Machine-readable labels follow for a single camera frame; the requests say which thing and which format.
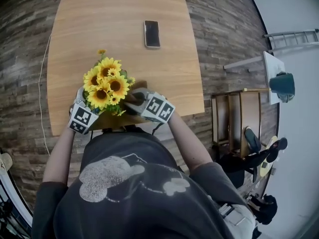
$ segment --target green leaf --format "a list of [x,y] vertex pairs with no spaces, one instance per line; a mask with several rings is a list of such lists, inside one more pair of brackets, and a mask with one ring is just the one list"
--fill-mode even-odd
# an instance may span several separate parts
[[120,71],[120,75],[124,75],[124,78],[127,79],[128,78],[128,72],[125,70]]

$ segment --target floor plank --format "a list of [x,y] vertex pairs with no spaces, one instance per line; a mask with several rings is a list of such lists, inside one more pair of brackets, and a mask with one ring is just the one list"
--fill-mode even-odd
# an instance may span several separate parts
[[[48,159],[44,147],[38,100],[38,80],[42,58],[52,31],[60,0],[0,0],[0,146],[13,158],[11,174],[33,209],[35,193]],[[268,49],[261,21],[251,0],[186,0],[198,51],[205,113],[183,119],[206,148],[211,149],[210,95],[245,87],[265,86],[265,72],[234,69],[223,65],[260,55]],[[49,150],[57,138],[52,137],[46,98],[46,63],[41,78],[43,126]],[[277,108],[262,98],[262,140],[276,133]],[[143,125],[151,131],[154,124]],[[167,125],[156,136],[171,151],[177,163],[186,170]],[[69,183],[79,167],[89,135],[75,137]],[[247,175],[242,194],[255,189]]]

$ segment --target t-shirt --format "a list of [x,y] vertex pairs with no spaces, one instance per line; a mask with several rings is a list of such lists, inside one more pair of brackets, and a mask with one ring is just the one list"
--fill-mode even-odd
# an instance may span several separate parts
[[107,133],[86,146],[70,187],[41,184],[32,238],[233,239],[224,203],[246,205],[217,163],[188,177],[154,136]]

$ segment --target forearm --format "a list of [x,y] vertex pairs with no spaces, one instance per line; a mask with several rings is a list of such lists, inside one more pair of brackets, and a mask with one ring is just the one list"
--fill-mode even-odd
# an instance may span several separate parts
[[213,162],[205,146],[190,130],[178,113],[173,113],[168,121],[168,125],[190,171],[202,164]]
[[43,182],[67,184],[75,132],[66,127],[52,150],[43,175]]

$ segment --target white wall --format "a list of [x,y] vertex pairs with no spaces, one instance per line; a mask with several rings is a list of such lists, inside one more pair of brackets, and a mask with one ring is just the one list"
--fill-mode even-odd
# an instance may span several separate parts
[[[319,28],[319,0],[254,0],[268,33]],[[293,73],[295,98],[281,104],[279,137],[288,149],[275,163],[266,193],[278,212],[260,231],[274,239],[292,239],[319,206],[319,47],[275,53]]]

